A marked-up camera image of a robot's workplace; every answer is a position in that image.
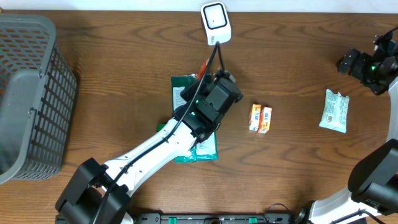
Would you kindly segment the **mint green wipes pack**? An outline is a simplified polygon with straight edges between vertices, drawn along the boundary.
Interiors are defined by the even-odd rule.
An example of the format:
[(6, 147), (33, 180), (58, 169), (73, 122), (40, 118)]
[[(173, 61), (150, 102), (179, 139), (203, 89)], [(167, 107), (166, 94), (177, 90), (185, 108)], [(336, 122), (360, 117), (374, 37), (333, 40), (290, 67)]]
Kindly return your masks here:
[(333, 93), (330, 89), (327, 89), (325, 106), (319, 127), (345, 133), (348, 106), (348, 96), (342, 96), (340, 92)]

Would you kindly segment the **orange tissue pack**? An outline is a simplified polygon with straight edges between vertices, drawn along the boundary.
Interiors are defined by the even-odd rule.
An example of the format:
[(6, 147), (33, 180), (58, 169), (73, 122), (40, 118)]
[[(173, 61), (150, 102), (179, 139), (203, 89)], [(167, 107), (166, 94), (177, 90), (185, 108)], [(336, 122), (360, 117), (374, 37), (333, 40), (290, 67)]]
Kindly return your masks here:
[(253, 104), (249, 114), (249, 130), (257, 131), (259, 128), (261, 105)]
[(264, 107), (259, 118), (258, 133), (265, 134), (270, 130), (272, 108)]

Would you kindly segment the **green 3M adhesive package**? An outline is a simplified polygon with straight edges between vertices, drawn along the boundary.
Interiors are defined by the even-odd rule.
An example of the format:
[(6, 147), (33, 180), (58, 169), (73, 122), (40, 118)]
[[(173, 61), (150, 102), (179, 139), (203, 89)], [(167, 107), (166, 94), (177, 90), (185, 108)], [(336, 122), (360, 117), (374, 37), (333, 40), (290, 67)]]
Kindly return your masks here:
[[(196, 77), (196, 74), (171, 77), (173, 110), (176, 110), (179, 106), (182, 106), (186, 103), (186, 101), (180, 96), (180, 92), (186, 86), (194, 82)], [(216, 133), (213, 133), (206, 141), (198, 143), (196, 146), (187, 151), (185, 155), (176, 157), (174, 159), (174, 163), (189, 163), (217, 159), (218, 152)]]

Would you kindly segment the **red adhesive tube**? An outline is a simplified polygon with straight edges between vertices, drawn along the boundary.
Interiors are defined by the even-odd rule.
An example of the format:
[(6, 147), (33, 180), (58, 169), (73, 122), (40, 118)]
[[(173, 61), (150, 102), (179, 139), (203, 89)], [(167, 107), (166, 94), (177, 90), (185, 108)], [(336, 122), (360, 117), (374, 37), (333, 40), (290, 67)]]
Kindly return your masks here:
[(208, 65), (208, 61), (209, 61), (209, 59), (206, 59), (205, 62), (203, 63), (203, 65), (201, 66), (201, 69), (198, 72), (197, 77), (196, 77), (197, 80), (201, 80), (201, 78), (203, 77), (206, 67)]

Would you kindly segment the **green-lidded small jar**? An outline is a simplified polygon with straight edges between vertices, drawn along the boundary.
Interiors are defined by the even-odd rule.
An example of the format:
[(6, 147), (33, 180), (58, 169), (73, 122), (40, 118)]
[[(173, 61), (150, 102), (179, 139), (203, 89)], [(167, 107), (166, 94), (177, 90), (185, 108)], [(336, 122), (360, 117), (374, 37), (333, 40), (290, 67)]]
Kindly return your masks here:
[(156, 128), (156, 131), (159, 132), (160, 130), (162, 130), (162, 129), (164, 128), (165, 125), (166, 125), (165, 123), (158, 124), (158, 125), (157, 125), (157, 128)]

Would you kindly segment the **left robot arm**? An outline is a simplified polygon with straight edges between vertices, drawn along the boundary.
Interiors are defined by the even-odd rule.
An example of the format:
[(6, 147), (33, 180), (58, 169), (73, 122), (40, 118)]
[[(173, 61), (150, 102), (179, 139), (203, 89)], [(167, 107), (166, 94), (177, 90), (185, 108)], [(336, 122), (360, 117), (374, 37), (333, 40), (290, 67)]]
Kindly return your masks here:
[(216, 78), (194, 81), (181, 97), (186, 104), (141, 145), (103, 165), (90, 158), (77, 168), (55, 204), (68, 223), (132, 223), (133, 193), (168, 162), (206, 141), (242, 94), (233, 81)]

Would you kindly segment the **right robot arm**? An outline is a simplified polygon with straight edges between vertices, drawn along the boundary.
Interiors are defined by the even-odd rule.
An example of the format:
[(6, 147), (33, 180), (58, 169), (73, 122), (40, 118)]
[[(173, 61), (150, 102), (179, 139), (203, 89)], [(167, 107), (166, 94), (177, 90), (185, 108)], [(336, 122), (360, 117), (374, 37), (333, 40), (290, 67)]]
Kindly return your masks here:
[(359, 161), (347, 188), (309, 202), (294, 223), (365, 223), (368, 217), (397, 213), (397, 44), (377, 44), (374, 55), (350, 50), (340, 73), (349, 73), (375, 95), (388, 93), (391, 101), (386, 142)]

